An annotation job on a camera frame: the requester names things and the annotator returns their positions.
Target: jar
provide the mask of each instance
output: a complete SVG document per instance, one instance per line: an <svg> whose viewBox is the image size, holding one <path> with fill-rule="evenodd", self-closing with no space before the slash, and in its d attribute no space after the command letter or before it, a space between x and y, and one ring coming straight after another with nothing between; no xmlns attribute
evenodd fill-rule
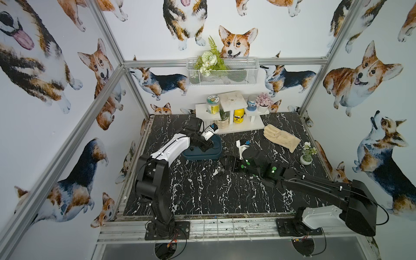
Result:
<svg viewBox="0 0 416 260"><path fill-rule="evenodd" d="M247 106L248 106L247 110L248 111L256 111L256 109L257 109L256 98L257 98L256 95L248 96L248 99L247 99Z"/></svg>
<svg viewBox="0 0 416 260"><path fill-rule="evenodd" d="M220 98L218 96L207 97L207 112L216 114L220 111Z"/></svg>
<svg viewBox="0 0 416 260"><path fill-rule="evenodd" d="M234 123L241 123L244 117L244 108L234 110Z"/></svg>

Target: black mounting plate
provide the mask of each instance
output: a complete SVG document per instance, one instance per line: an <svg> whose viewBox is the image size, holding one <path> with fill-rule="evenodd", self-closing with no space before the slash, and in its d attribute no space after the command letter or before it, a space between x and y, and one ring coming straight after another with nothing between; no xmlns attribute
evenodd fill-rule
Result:
<svg viewBox="0 0 416 260"><path fill-rule="evenodd" d="M163 238L155 233L155 230L150 228L151 225L147 225L146 235L144 239L148 240L168 240L168 238ZM184 233L186 239L189 239L189 230L191 228L191 223L189 221L175 221L175 228L179 230L177 240L185 240Z"/></svg>

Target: black cable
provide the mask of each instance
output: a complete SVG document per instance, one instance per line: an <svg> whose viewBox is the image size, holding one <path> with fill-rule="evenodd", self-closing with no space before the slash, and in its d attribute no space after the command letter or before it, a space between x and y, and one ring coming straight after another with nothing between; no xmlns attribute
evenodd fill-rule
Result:
<svg viewBox="0 0 416 260"><path fill-rule="evenodd" d="M322 252L319 252L319 253L317 253L317 254L313 254L313 255L311 255L311 256L314 256L314 255L320 255L320 254L322 254L323 252L325 252L325 250L327 249L327 237L325 236L324 229L323 229L323 228L321 228L321 229L322 229L322 233L324 234L324 238L325 238L325 248L322 250Z"/></svg>
<svg viewBox="0 0 416 260"><path fill-rule="evenodd" d="M186 238L186 234L185 234L185 232L184 232L182 229L180 229L180 231L182 231L183 235L185 236L185 246L183 247L182 251L181 251L179 254L175 255L175 256L174 256L174 257L172 257L172 258L169 258L169 260L174 259L175 257L178 257L180 254L182 254L182 252L183 252L183 251L185 250L185 248L186 248L186 244L188 243L188 239Z"/></svg>

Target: white plastic part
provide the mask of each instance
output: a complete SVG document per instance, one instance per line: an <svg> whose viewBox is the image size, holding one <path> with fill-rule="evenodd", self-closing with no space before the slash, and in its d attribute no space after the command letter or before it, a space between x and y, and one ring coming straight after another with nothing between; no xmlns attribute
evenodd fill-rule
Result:
<svg viewBox="0 0 416 260"><path fill-rule="evenodd" d="M311 229L325 227L346 227L345 222L339 218L342 210L337 206L321 208L306 208L302 214L302 222Z"/></svg>

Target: floor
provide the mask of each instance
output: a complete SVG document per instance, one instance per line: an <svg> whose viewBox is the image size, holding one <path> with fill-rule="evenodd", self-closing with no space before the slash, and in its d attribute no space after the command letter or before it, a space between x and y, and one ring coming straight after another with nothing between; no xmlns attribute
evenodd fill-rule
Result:
<svg viewBox="0 0 416 260"><path fill-rule="evenodd" d="M155 116L151 132L144 149L144 154L151 154L168 142L175 131L186 125L189 115ZM294 153L263 137L263 130L247 131L221 135L223 155L238 155L235 142L239 139L251 140L252 145L264 150L268 157L281 161L296 170L326 178L326 173L319 158L313 164L304 166L299 158L302 143L310 141L305 126L296 113L276 113L261 116L264 124L272 124L297 136L302 140ZM298 207L326 206L318 198L298 191L282 188L266 188L261 183L241 174L214 175L216 160L187 161L179 156L170 167L172 194L171 209L175 215L205 214L256 214L284 213ZM150 215L144 204L139 204L134 194L128 198L124 216Z"/></svg>

